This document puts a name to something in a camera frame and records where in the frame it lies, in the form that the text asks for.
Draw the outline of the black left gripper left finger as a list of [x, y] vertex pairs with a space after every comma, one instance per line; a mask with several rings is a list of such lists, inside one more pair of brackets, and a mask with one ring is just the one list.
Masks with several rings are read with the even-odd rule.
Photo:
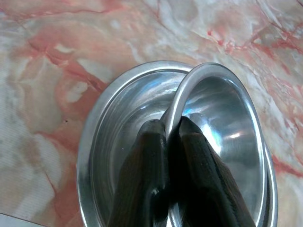
[[164, 227], [169, 211], [169, 167], [165, 125], [145, 122], [125, 159], [109, 227]]

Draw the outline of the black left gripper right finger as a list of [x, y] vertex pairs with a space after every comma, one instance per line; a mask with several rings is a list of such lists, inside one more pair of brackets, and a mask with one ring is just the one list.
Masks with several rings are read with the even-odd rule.
[[178, 205], [181, 226], [255, 226], [229, 168], [187, 117], [171, 136], [168, 158], [172, 202]]

